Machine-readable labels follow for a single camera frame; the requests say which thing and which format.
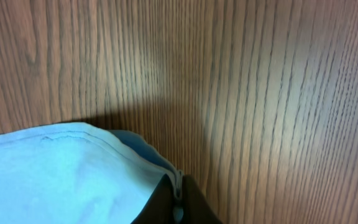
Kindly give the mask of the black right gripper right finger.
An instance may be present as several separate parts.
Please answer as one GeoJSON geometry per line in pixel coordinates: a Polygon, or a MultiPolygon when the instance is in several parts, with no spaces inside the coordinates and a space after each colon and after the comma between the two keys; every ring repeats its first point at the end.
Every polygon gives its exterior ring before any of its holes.
{"type": "Polygon", "coordinates": [[[222,224],[208,205],[195,179],[185,175],[182,182],[182,207],[185,224],[222,224]]]}

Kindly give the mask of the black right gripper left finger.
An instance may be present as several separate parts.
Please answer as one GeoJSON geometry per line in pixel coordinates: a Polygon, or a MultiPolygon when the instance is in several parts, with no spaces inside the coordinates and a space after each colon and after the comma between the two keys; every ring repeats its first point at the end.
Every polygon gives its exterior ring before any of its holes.
{"type": "Polygon", "coordinates": [[[132,224],[174,223],[174,202],[172,183],[168,175],[164,175],[132,224]]]}

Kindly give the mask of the light blue t-shirt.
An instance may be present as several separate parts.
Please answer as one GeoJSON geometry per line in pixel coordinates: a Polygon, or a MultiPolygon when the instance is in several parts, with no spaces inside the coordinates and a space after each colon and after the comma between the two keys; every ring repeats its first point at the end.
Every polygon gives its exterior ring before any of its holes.
{"type": "Polygon", "coordinates": [[[130,223],[181,170],[136,133],[60,123],[0,134],[0,223],[130,223]]]}

